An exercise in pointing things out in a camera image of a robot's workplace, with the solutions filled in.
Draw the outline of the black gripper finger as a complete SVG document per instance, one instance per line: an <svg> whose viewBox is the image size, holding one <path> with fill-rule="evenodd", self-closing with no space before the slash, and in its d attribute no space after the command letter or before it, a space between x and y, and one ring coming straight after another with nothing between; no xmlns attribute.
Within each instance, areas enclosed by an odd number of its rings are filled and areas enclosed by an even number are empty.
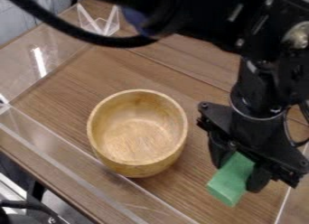
<svg viewBox="0 0 309 224"><path fill-rule="evenodd" d="M212 157L212 163L217 169L220 169L228 159L233 156L236 148L230 145L230 140L220 135L209 135L209 153Z"/></svg>
<svg viewBox="0 0 309 224"><path fill-rule="evenodd" d="M246 190L258 193L267 187L271 180L272 172L261 165L257 165L246 180Z"/></svg>

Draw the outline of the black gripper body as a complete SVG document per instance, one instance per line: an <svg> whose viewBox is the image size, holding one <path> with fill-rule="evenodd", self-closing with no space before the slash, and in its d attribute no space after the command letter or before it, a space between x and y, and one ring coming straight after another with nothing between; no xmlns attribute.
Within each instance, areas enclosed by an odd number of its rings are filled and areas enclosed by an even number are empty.
<svg viewBox="0 0 309 224"><path fill-rule="evenodd" d="M309 138L303 141L292 139L288 111L256 117L242 114L234 103L225 106L202 101L198 112L197 126L208 133L208 138L210 134L225 136L236 148L234 154L242 154L254 166L267 168L273 181L283 181L296 188L309 173L309 158L300 151L300 147L309 144Z"/></svg>

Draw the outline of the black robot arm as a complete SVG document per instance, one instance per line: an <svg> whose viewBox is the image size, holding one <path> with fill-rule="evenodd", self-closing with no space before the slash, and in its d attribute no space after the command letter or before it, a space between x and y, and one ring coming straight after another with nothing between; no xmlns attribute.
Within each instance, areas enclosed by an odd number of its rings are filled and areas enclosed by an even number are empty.
<svg viewBox="0 0 309 224"><path fill-rule="evenodd" d="M107 37L62 20L35 0L8 0L71 37L111 48L138 48L178 33L241 57L226 106L201 103L198 126L217 168L233 154L253 161L246 189L271 181L296 187L309 158L291 138L288 112L309 101L309 0L101 0L119 5L135 35Z"/></svg>

